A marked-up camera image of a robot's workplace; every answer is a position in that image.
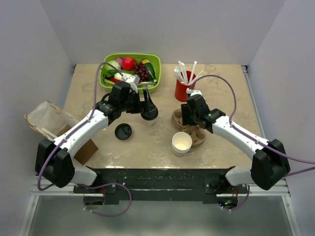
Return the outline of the white paper coffee cup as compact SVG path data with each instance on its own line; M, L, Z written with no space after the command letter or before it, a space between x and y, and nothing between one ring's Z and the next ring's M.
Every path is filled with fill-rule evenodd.
M144 124L146 125L146 126L148 126L148 127L151 127L151 126L153 126L153 125L155 125L155 123L156 123L156 121L157 121L157 118L155 118L155 119L151 119L151 120L143 120L144 121Z

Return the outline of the brown paper takeout bag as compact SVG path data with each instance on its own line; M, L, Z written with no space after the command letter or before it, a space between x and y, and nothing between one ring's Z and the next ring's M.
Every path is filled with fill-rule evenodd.
M78 123L78 120L71 114L50 101L39 104L30 114L24 115L24 118L32 130L49 140L64 134ZM97 150L96 144L92 140L88 140L74 158L84 165Z

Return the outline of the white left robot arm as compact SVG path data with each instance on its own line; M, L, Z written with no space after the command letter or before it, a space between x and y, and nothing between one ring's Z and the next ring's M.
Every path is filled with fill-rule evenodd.
M84 185L91 193L102 187L99 174L89 167L76 163L74 156L79 149L99 131L108 127L123 112L140 114L144 120L153 120L158 109L150 98L147 89L144 100L130 83L117 82L110 93L94 105L94 108L63 135L50 141L42 140L37 148L35 171L37 182L44 177L53 185L63 188L69 183Z

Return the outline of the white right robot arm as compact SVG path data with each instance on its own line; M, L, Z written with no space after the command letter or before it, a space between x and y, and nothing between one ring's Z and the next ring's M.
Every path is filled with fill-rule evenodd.
M269 141L257 137L241 126L230 122L229 116L219 109L210 110L202 95L193 95L181 105L183 125L196 126L232 143L251 161L249 167L230 167L219 177L215 187L231 193L237 185L256 184L269 190L290 172L285 149L277 139Z

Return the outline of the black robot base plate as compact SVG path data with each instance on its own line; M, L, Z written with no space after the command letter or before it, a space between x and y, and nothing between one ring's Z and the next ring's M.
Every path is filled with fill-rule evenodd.
M231 186L223 180L227 169L96 169L93 189L75 186L74 193L85 196L105 193L105 204L119 201L187 201L217 203L233 193L246 194L243 183Z

